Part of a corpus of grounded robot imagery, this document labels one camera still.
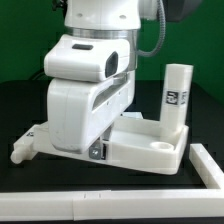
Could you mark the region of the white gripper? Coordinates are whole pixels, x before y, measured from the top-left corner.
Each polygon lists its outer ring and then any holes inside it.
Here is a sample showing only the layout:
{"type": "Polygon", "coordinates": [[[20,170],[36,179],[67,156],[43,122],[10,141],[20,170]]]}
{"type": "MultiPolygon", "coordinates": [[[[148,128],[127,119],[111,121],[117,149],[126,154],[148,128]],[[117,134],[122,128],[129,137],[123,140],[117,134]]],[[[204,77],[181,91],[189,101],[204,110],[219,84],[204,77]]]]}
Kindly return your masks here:
{"type": "MultiPolygon", "coordinates": [[[[55,78],[47,94],[49,135],[61,151],[84,153],[129,107],[134,98],[135,72],[122,73],[122,81],[100,83],[55,78]]],[[[106,145],[96,141],[89,157],[106,159],[106,145]]]]}

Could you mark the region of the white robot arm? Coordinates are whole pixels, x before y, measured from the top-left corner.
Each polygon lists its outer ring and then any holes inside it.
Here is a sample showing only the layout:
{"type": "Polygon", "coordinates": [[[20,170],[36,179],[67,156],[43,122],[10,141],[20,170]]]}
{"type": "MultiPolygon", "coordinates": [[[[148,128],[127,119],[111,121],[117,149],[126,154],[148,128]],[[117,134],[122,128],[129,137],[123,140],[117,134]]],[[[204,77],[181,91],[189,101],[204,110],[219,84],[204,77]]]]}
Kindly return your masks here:
{"type": "Polygon", "coordinates": [[[44,59],[51,144],[83,153],[134,98],[139,56],[161,49],[168,22],[203,0],[61,0],[67,33],[44,59]]]}

